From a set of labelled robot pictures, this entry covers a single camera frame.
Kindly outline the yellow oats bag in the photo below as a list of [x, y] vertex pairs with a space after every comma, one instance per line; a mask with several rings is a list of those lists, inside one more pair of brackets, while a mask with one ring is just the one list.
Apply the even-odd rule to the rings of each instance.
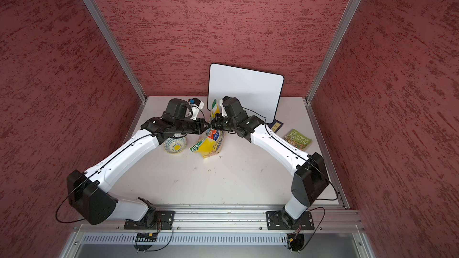
[[[214, 100], [209, 119], [210, 125], [211, 120], [217, 115], [222, 115], [222, 113], [222, 107]], [[220, 152], [223, 139], [223, 131], [212, 130], [210, 127], [208, 131], [200, 135], [198, 141], [190, 148], [190, 151], [200, 154], [203, 158], [208, 158]]]

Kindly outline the patterned breakfast bowl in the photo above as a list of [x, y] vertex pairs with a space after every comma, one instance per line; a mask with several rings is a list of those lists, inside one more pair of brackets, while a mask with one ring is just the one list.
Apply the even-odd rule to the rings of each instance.
[[169, 154], [178, 154], [187, 146], [185, 135], [170, 137], [164, 142], [164, 149]]

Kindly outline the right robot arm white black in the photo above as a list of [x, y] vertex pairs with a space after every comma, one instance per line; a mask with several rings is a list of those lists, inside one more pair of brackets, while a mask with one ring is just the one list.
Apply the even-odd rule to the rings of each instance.
[[258, 113], [248, 115], [248, 110], [237, 98], [225, 96], [219, 104], [223, 113], [216, 114], [212, 119], [213, 129], [236, 133], [259, 146], [292, 175], [292, 197], [279, 211], [279, 216], [286, 227], [293, 228], [331, 184], [323, 157], [292, 146], [269, 129], [264, 117]]

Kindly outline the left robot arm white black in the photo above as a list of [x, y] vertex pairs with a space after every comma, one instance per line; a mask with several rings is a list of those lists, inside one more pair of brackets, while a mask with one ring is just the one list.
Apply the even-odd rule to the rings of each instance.
[[199, 117], [203, 108], [204, 103], [197, 98], [172, 99], [161, 117], [143, 123], [131, 139], [107, 158], [84, 172], [72, 172], [66, 180], [70, 206], [91, 225], [129, 220], [141, 228], [155, 227], [156, 208], [148, 200], [117, 198], [109, 192], [124, 173], [167, 139], [208, 130], [210, 124]]

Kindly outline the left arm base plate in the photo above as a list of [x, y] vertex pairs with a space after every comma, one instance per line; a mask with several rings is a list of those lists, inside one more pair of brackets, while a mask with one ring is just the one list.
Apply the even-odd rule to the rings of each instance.
[[172, 210], [148, 211], [140, 221], [126, 220], [125, 230], [171, 230], [175, 218]]

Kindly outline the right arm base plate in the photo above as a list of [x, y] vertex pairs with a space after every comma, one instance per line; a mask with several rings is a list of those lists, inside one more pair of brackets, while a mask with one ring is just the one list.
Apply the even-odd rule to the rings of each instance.
[[291, 218], [287, 212], [283, 210], [267, 211], [266, 222], [267, 228], [270, 231], [296, 231], [298, 229], [312, 231], [315, 229], [312, 215], [309, 211], [297, 218]]

